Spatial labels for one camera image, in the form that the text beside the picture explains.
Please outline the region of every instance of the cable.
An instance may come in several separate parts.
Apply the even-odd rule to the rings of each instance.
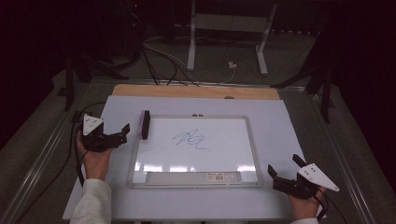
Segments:
[[[20,223],[22,221],[22,219],[24,218],[24,216],[26,216],[26,214],[29,212],[29,210],[33,207],[33,205],[35,205],[35,203],[37,203],[37,201],[44,195],[44,193],[52,186],[52,184],[58,179],[58,177],[61,175],[61,173],[64,171],[64,168],[66,167],[67,163],[70,160],[71,157],[71,153],[72,153],[72,146],[73,146],[73,139],[74,139],[74,129],[75,129],[75,120],[77,115],[81,115],[86,109],[88,109],[91,106],[94,105],[99,105],[99,104],[105,104],[106,102],[99,102],[99,103],[95,103],[92,105],[88,105],[86,106],[83,110],[81,110],[81,112],[77,113],[75,116],[73,116],[72,121],[72,129],[71,129],[71,133],[70,133],[70,138],[69,138],[69,148],[68,148],[68,152],[67,152],[67,157],[66,160],[64,161],[64,164],[62,165],[61,169],[58,171],[58,173],[55,175],[55,177],[53,177],[51,179],[51,181],[48,183],[48,185],[41,190],[41,192],[32,200],[32,202],[25,208],[25,210],[21,213],[20,217],[17,219],[17,221],[15,222],[16,224]]]
[[[326,200],[329,200],[330,203],[334,206],[335,210],[337,210],[338,214],[340,214],[341,218],[344,220],[344,222],[347,224],[347,219],[345,218],[344,214],[341,212],[340,208],[332,201],[332,199],[327,196],[327,194],[325,194],[323,191],[321,191],[319,189],[319,191],[324,195],[324,197],[326,198]]]
[[[166,83],[167,86],[168,86],[173,80],[176,80],[176,81],[178,81],[179,83],[181,83],[181,84],[187,86],[187,84],[185,84],[184,82],[182,82],[182,81],[176,79],[176,75],[177,75],[177,65],[176,65],[176,63],[175,63],[173,60],[171,60],[171,59],[169,59],[167,56],[161,55],[161,54],[159,54],[159,53],[157,53],[157,52],[148,51],[147,53],[148,53],[148,54],[151,54],[151,55],[155,55],[155,56],[164,57],[164,58],[168,59],[169,62],[174,66],[174,70],[175,70],[175,71],[174,71],[174,74],[172,75],[172,77],[170,77],[170,78],[165,77],[165,76],[162,76],[161,74],[159,74],[158,72],[156,72],[155,69],[153,68],[154,71],[156,72],[156,74],[157,74],[158,76],[168,79],[168,82]]]
[[[147,51],[145,48],[143,48],[143,50],[145,51],[144,53],[147,53],[147,54],[151,54],[151,55],[156,55],[156,56],[162,56],[161,54],[158,54],[158,53],[153,53],[153,52],[151,52],[151,51]],[[171,63],[172,63],[172,65],[174,66],[174,74],[172,75],[172,77],[171,77],[171,79],[170,79],[170,81],[176,76],[176,74],[177,74],[177,67],[176,67],[176,65],[175,65],[175,62],[173,62],[173,61],[171,61],[171,60],[169,60]],[[152,66],[152,64],[150,63],[150,61],[149,61],[149,58],[147,58],[147,60],[145,61],[145,62],[143,62],[143,63],[146,63],[147,65],[149,65],[150,67],[151,67],[151,69],[152,69],[152,71],[156,74],[156,75],[158,75],[158,76],[160,76],[160,77],[163,77],[163,78],[167,78],[167,77],[165,77],[165,76],[162,76],[161,74],[159,74],[155,69],[154,69],[154,67]]]
[[[189,71],[187,71],[187,74],[188,74],[189,76],[187,76],[187,75],[184,73],[183,70],[184,70],[184,69],[187,70],[187,65],[184,64],[178,57],[176,57],[176,56],[174,56],[174,55],[171,55],[171,54],[168,54],[168,53],[165,53],[165,52],[162,52],[162,51],[157,50],[157,49],[153,49],[152,47],[150,47],[149,45],[147,45],[145,42],[143,42],[143,45],[144,45],[144,49],[145,49],[145,50],[151,50],[151,51],[154,51],[154,52],[156,52],[156,53],[159,53],[159,54],[162,55],[164,58],[166,58],[166,59],[168,59],[168,60],[170,60],[170,61],[173,61],[171,58],[176,59],[177,62],[181,63],[181,64],[184,66],[184,68],[181,68],[180,65],[179,65],[177,62],[173,61],[173,62],[175,62],[175,66],[178,67],[178,69],[181,71],[181,73],[183,74],[183,76],[184,76],[186,79],[188,79],[193,85],[198,86],[198,84],[196,84],[195,82],[198,82],[198,83],[199,83],[199,81],[196,80],[196,79],[194,79],[194,78],[191,76],[191,74],[190,74]]]
[[[318,216],[317,216],[317,220],[320,221],[320,220],[324,217],[324,215],[326,215],[327,210],[329,209],[329,203],[327,203],[327,199],[326,199],[326,203],[327,203],[327,204],[326,204],[326,206],[324,206],[323,202],[317,197],[317,195],[313,194],[313,193],[311,192],[311,190],[309,190],[309,188],[306,187],[306,185],[304,185],[304,184],[303,184],[301,181],[299,181],[298,179],[297,179],[297,182],[299,183],[300,186],[303,186],[304,189],[311,195],[311,197],[314,198],[315,201],[317,201],[317,202],[320,204],[320,206],[322,207],[322,210],[319,212],[319,214],[318,214]]]
[[[81,166],[82,166],[81,160],[82,159],[78,158],[78,147],[77,147],[77,134],[78,134],[78,130],[80,129],[80,126],[81,126],[81,124],[78,125],[78,127],[73,132],[73,139],[74,139],[73,146],[74,146],[74,151],[75,151],[76,171],[77,171],[78,181],[79,181],[79,184],[81,186],[83,186],[83,184],[84,184],[84,175],[82,174],[82,171],[81,171]]]
[[[220,82],[220,84],[225,84],[225,83],[227,83],[227,82],[233,80],[234,77],[235,77],[235,68],[233,68],[233,75],[231,76],[231,78],[228,79],[227,81]]]
[[[148,70],[149,70],[149,72],[151,73],[151,77],[152,77],[152,79],[154,80],[155,85],[159,85],[159,83],[158,83],[158,81],[157,81],[157,78],[155,77],[155,71],[153,71],[153,67],[152,67],[151,64],[149,63],[149,58],[148,58],[148,56],[146,55],[146,52],[142,50],[142,53],[143,53],[143,56],[144,56],[145,59],[146,59],[146,64],[148,65]]]
[[[81,158],[79,158],[79,162],[82,162],[82,160],[84,159],[85,155],[87,155],[89,152],[89,150],[87,150],[86,152],[84,152],[84,154],[81,156]]]

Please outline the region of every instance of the white board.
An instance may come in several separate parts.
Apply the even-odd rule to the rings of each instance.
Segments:
[[[135,140],[127,186],[258,187],[248,118],[152,116],[148,139]]]

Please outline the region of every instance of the dark background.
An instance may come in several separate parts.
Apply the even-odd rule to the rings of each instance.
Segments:
[[[264,1],[199,1],[197,10],[232,15],[268,12]],[[273,32],[318,35],[303,70],[336,57],[333,84],[340,87],[352,115],[389,183],[396,187],[394,164],[396,133],[394,115],[396,63],[396,7],[392,1],[277,1]],[[0,76],[2,134],[0,147],[19,129],[52,91],[51,78],[64,70],[70,49],[83,51],[96,60],[111,62],[111,55],[127,50],[113,39],[125,35],[125,8],[141,4],[141,22],[159,34],[175,35],[174,24],[190,22],[190,1],[1,1]],[[120,27],[112,27],[119,21]]]

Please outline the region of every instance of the white table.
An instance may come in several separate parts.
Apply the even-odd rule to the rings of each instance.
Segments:
[[[126,179],[142,110],[153,115],[247,116],[264,184],[240,189],[128,189]],[[272,189],[268,164],[280,176],[294,178],[293,154],[304,158],[288,111],[281,100],[225,100],[109,96],[102,117],[105,133],[130,123],[128,143],[113,151],[106,182],[112,188],[113,219],[126,220],[263,220],[291,217],[287,196]],[[69,219],[81,196],[78,181],[64,211]]]

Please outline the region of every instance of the black cable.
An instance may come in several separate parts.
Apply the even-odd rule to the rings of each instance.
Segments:
[[[311,192],[311,190],[309,190],[309,188],[307,188],[306,185],[304,185],[301,181],[299,181],[299,180],[297,180],[297,181],[298,181],[298,183],[301,186],[303,186],[305,188],[305,190],[312,196],[312,198],[314,198],[320,204],[320,206],[322,207],[322,210],[319,212],[319,214],[317,216],[317,220],[320,221],[324,217],[324,215],[326,215],[326,213],[327,213],[327,211],[329,209],[329,204],[327,203],[326,204],[327,206],[324,206],[323,202],[317,197],[317,195],[313,194]]]
[[[338,214],[340,214],[341,218],[344,220],[344,222],[347,224],[347,219],[345,218],[344,214],[341,212],[340,208],[335,204],[335,202],[332,201],[332,199],[327,196],[327,194],[325,194],[324,192],[322,192],[320,189],[319,191],[324,195],[324,197],[326,198],[326,200],[329,200],[330,203],[334,206],[335,210],[337,210]]]
[[[73,117],[73,129],[74,129],[74,124],[76,123],[76,121],[81,119],[82,115],[84,113],[86,113],[85,111],[88,108],[90,108],[90,107],[92,107],[94,105],[103,105],[105,103],[106,102],[97,102],[97,103],[94,103],[94,104],[91,104],[91,105],[87,105],[82,110],[80,110]],[[74,146],[75,156],[76,156],[76,164],[77,164],[76,170],[77,170],[77,174],[78,174],[78,181],[81,184],[81,186],[83,186],[83,184],[84,184],[84,176],[83,176],[82,171],[81,171],[81,166],[82,166],[81,160],[82,160],[82,158],[81,159],[78,158],[78,147],[77,147],[77,134],[78,134],[78,131],[82,129],[81,126],[82,126],[82,124],[80,123],[75,130],[72,129],[72,134],[71,135],[73,135],[72,136],[73,139],[71,140],[70,145]]]
[[[157,78],[155,77],[155,74],[154,74],[153,71],[152,71],[153,68],[152,68],[152,65],[149,63],[149,58],[148,58],[146,52],[142,50],[142,53],[143,53],[143,56],[144,56],[145,59],[146,59],[146,64],[147,64],[147,66],[148,66],[148,70],[149,70],[149,72],[151,73],[151,77],[152,77],[152,79],[154,80],[155,85],[159,85],[158,82],[157,82]]]
[[[81,158],[78,157],[79,153],[78,153],[78,146],[77,146],[77,135],[78,135],[78,131],[80,131],[80,128],[76,128],[75,134],[74,134],[74,146],[75,146],[75,153],[76,153],[76,162],[77,162],[77,174],[78,174],[78,181],[79,184],[83,187],[84,186],[84,175],[82,174],[82,160],[84,159],[84,157],[88,154],[88,152],[91,151],[91,147],[90,148],[86,148],[86,151],[84,152],[84,154],[82,154]],[[93,139],[93,144],[92,146],[95,146],[96,143],[96,138]]]
[[[162,53],[162,52],[159,52],[159,51],[157,51],[157,50],[155,50],[155,49],[150,49],[150,48],[145,48],[145,47],[143,47],[143,50],[147,50],[147,51],[154,52],[154,53],[157,54],[158,56],[162,56],[162,57],[166,58],[167,60],[171,61],[171,62],[173,63],[173,65],[175,65],[175,66],[180,70],[180,72],[183,74],[183,76],[184,76],[189,82],[191,82],[191,83],[192,83],[193,85],[195,85],[195,86],[199,86],[198,84],[196,84],[196,83],[194,82],[194,80],[192,80],[190,77],[188,77],[188,76],[184,73],[183,68],[180,67],[180,65],[178,64],[178,62],[175,62],[173,59],[171,59],[170,57],[168,57],[166,54],[164,54],[164,53]]]
[[[72,146],[73,146],[73,139],[74,139],[74,129],[75,129],[75,120],[77,115],[81,115],[83,113],[83,111],[85,111],[86,109],[88,109],[91,106],[94,105],[99,105],[99,104],[105,104],[106,102],[99,102],[99,103],[95,103],[92,105],[88,105],[86,106],[81,112],[77,113],[73,118],[72,118],[72,129],[71,129],[71,133],[70,133],[70,138],[69,138],[69,148],[68,148],[68,152],[67,152],[67,157],[66,160],[64,161],[64,164],[62,165],[61,169],[58,171],[58,173],[55,175],[55,177],[53,177],[51,179],[51,181],[48,183],[48,185],[41,190],[41,192],[32,200],[32,202],[25,208],[25,210],[21,213],[20,217],[17,219],[17,221],[15,222],[16,224],[20,223],[23,219],[24,216],[26,216],[26,214],[29,212],[29,210],[33,207],[33,205],[35,205],[35,203],[37,203],[37,201],[44,195],[44,193],[52,186],[52,184],[58,179],[58,177],[61,175],[61,173],[64,171],[64,168],[66,167],[67,163],[70,160],[71,157],[71,152],[72,152]]]
[[[169,57],[167,57],[166,55],[160,54],[159,52],[153,51],[153,50],[151,50],[151,49],[146,49],[146,48],[144,48],[144,50],[147,50],[147,51],[148,51],[148,52],[147,52],[148,54],[152,54],[152,55],[156,55],[156,56],[161,56],[161,57],[164,57],[164,58],[168,59],[169,62],[174,66],[175,72],[174,72],[174,74],[172,75],[172,77],[170,77],[170,78],[167,78],[167,77],[162,76],[162,75],[160,75],[159,73],[157,73],[159,76],[168,79],[168,82],[166,83],[167,86],[168,86],[173,80],[176,80],[176,81],[178,81],[178,82],[181,83],[181,84],[184,84],[182,81],[176,79],[176,75],[177,75],[177,65],[176,65],[176,62],[174,62],[173,60],[171,60],[171,59],[170,59]]]

